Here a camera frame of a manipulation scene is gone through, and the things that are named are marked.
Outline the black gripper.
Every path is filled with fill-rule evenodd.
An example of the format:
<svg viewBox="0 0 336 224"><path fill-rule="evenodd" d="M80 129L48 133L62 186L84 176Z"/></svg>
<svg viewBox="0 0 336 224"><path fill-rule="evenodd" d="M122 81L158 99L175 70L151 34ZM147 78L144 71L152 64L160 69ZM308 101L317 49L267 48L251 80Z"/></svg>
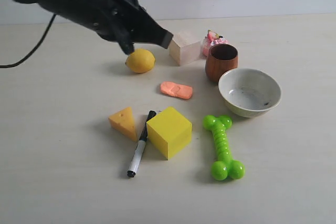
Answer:
<svg viewBox="0 0 336 224"><path fill-rule="evenodd" d="M41 8L95 31L107 41L118 42L125 54L134 43L168 49L173 34L160 26L138 0L13 0Z"/></svg>

